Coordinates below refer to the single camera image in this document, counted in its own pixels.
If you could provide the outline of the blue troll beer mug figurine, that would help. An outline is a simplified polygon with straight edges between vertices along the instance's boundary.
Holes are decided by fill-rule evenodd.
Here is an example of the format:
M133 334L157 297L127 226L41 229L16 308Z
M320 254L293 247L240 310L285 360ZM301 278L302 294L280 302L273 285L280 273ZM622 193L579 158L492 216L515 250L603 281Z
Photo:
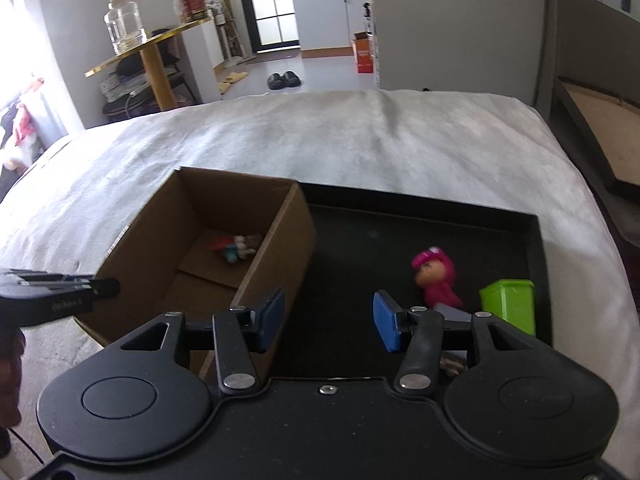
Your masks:
M210 244L209 250L235 264L253 258L261 244L262 236L259 234L221 236Z

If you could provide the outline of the grey cube rabbit toy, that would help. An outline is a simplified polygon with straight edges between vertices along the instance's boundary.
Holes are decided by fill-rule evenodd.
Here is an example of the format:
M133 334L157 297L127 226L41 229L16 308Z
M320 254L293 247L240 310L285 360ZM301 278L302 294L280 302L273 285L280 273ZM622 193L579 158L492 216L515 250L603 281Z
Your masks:
M472 315L446 304L436 304L435 311L445 319L440 368L451 377L459 376L468 362Z

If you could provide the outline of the white blanket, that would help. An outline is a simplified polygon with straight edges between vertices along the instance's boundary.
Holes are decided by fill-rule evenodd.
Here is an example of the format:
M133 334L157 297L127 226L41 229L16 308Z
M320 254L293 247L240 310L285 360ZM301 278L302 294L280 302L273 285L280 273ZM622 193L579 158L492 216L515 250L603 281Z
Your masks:
M74 133L1 204L1 262L92 273L177 167L220 169L512 209L540 221L555 345L620 400L605 457L639 474L638 318L586 181L536 110L490 94L247 96Z

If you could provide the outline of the brown cardboard box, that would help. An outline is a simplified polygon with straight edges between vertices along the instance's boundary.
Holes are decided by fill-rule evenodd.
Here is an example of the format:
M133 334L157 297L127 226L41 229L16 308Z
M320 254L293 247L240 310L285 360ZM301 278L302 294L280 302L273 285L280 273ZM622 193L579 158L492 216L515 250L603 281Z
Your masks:
M262 236L256 255L228 263L209 250L221 236ZM78 316L107 346L167 311L190 322L224 309L254 307L282 289L292 304L314 252L316 231L294 180L201 168L174 171L103 260L101 278L119 295Z

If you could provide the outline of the pink hooded figurine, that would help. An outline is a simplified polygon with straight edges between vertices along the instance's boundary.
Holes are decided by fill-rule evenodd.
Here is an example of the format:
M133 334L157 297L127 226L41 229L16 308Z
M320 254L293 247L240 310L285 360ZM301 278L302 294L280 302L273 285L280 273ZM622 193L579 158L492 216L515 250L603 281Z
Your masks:
M442 248L431 247L413 257L414 281L423 290L427 307L436 304L463 309L463 302L452 289L456 282L454 263Z

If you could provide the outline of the green hexagonal container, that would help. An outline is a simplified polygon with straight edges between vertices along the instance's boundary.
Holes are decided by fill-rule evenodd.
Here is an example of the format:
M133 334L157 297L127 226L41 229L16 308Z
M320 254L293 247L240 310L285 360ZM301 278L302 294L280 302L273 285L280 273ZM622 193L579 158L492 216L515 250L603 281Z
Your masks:
M480 290L480 304L503 321L535 336L535 285L529 280L504 278Z

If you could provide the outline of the black tray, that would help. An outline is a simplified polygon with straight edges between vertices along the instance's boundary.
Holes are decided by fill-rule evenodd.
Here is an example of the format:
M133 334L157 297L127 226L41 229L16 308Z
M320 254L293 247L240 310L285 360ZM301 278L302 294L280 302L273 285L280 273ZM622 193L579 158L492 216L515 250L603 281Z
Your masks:
M373 319L384 290L401 307L461 302L500 280L534 286L535 334L552 341L547 261L533 214L434 198L305 183L317 240L282 328L274 377L390 376L399 356Z

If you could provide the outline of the gold round side table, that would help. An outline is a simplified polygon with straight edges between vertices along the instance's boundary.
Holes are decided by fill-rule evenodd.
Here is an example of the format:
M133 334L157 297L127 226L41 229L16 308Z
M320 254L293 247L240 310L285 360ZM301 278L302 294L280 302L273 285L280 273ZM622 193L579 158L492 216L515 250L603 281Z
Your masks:
M168 76L165 74L164 64L162 61L162 56L160 55L160 47L158 46L158 44L161 41L177 37L187 30L209 22L210 18L202 18L201 20L182 24L175 28L169 29L167 32L152 36L151 38L145 40L145 42L142 42L142 44L138 44L132 49L122 54L115 55L109 60L104 61L101 64L94 66L93 68L90 68L88 72L85 72L85 77L89 78L99 72L103 72L107 69L108 66L111 66L112 64L115 64L123 60L124 58L128 58L128 56L130 55L139 53L142 59L142 65L144 68L146 80L151 86L158 107L162 112L166 112L166 110L174 110L177 107L177 102L175 100L174 94L172 93Z

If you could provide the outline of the yellow slippers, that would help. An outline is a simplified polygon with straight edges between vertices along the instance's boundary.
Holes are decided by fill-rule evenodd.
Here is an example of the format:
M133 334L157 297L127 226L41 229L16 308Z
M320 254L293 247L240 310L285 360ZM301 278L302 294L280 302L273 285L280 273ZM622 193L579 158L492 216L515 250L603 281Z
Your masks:
M223 96L232 86L248 76L247 72L232 72L226 78L218 82L219 93Z

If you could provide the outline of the black slippers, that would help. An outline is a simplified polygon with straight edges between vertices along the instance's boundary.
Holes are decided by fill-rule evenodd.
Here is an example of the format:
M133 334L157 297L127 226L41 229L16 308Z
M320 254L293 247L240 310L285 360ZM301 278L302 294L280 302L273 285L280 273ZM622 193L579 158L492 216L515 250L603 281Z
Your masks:
M273 73L267 79L267 86L270 90L297 88L301 85L302 81L292 70L287 70L283 74Z

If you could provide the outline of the clear glass jar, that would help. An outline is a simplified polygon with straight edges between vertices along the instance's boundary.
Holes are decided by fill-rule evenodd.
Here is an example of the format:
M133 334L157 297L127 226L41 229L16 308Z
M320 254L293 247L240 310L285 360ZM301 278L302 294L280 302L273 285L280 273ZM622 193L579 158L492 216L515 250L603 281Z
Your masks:
M117 55L144 44L148 39L138 5L132 0L110 0L104 23Z

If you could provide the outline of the orange cardboard box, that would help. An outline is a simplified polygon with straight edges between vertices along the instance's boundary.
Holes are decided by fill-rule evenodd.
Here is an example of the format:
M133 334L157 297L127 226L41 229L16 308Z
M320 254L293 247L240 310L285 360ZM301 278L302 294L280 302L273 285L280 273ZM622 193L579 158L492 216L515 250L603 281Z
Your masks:
M352 37L352 53L360 74L373 74L374 63L371 54L371 43L366 32L356 32Z

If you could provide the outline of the red tin can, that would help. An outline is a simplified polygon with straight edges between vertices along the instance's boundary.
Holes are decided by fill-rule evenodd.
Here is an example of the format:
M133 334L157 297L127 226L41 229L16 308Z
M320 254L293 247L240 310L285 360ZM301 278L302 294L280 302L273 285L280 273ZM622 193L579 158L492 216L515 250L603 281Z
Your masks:
M207 6L205 0L177 0L177 2L179 18L183 23L207 18Z

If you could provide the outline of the white kitchen cabinet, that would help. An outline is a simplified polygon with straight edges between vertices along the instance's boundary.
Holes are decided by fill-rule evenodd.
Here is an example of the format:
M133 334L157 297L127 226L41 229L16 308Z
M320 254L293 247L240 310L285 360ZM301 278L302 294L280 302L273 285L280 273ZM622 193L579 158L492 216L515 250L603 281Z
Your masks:
M352 38L364 32L369 0L293 0L303 58L352 56Z

